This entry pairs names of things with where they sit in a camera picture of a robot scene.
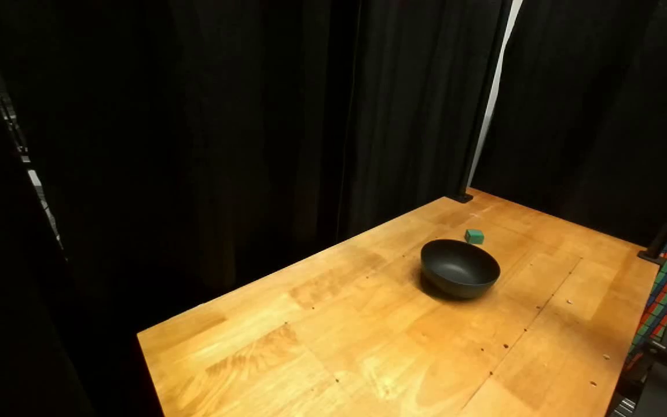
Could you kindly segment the green block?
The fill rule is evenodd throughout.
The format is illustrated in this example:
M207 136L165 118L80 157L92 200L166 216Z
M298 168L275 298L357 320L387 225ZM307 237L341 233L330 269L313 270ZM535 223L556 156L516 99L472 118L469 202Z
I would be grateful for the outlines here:
M467 244L474 244L474 246L485 244L485 231L480 231L480 230L466 230L464 237L466 237Z

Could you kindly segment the black bowl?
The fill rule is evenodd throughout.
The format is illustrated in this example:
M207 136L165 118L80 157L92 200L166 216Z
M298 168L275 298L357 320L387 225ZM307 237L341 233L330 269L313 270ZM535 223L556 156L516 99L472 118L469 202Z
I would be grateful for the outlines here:
M476 298L500 277L497 259L466 241L429 241L419 258L423 280L452 298Z

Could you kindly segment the black curtain backdrop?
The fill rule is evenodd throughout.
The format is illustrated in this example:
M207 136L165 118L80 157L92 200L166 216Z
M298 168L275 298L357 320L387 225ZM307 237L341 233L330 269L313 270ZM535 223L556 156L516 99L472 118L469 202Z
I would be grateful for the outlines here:
M435 197L643 244L667 0L0 0L0 417L154 417L142 328Z

